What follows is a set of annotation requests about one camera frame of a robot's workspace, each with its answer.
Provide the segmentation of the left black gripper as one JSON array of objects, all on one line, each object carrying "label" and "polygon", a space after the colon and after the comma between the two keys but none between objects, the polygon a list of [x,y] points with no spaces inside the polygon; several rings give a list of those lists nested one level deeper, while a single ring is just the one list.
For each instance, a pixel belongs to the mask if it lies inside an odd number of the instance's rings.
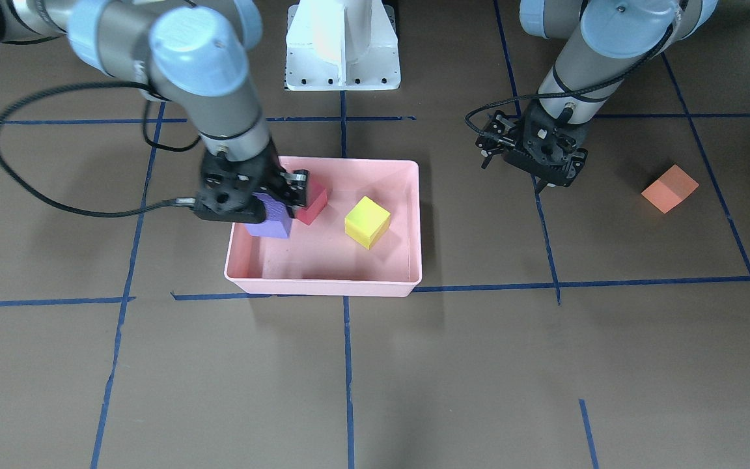
[{"label": "left black gripper", "polygon": [[589,124],[572,124],[573,114],[565,109],[555,118],[533,101],[508,133],[513,146],[503,161],[533,176],[535,195],[546,185],[569,187],[583,171]]}]

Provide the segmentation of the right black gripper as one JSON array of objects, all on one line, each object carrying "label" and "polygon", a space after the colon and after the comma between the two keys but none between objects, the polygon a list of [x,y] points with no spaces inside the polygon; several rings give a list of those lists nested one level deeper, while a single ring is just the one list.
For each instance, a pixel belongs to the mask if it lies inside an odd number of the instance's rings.
[{"label": "right black gripper", "polygon": [[291,218],[309,205],[310,172],[284,169],[276,152],[262,152],[244,161],[231,161],[223,152],[203,155],[200,187],[193,213],[201,220],[261,223],[266,211],[254,193],[267,193],[286,205]]}]

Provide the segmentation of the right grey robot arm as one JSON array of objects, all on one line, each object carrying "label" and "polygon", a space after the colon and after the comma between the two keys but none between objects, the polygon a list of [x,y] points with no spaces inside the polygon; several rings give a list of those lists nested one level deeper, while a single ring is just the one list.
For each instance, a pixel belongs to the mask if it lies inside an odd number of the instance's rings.
[{"label": "right grey robot arm", "polygon": [[65,36],[81,61],[110,82],[61,85],[33,93],[0,113],[77,90],[137,89],[175,103],[205,148],[196,195],[122,212],[95,212],[42,195],[9,166],[0,167],[30,195],[65,212],[95,218],[189,208],[202,220],[258,225],[269,197],[294,218],[309,204],[309,173],[283,169],[249,71],[261,13],[252,1],[0,1],[0,44]]}]

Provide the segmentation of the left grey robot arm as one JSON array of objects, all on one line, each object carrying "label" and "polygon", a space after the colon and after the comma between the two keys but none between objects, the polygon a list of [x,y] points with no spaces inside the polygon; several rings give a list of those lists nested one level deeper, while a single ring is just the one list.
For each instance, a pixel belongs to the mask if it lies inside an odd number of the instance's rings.
[{"label": "left grey robot arm", "polygon": [[521,1],[526,33],[565,45],[508,133],[506,163],[535,192],[568,187],[585,166],[589,124],[621,84],[712,17],[716,1]]}]

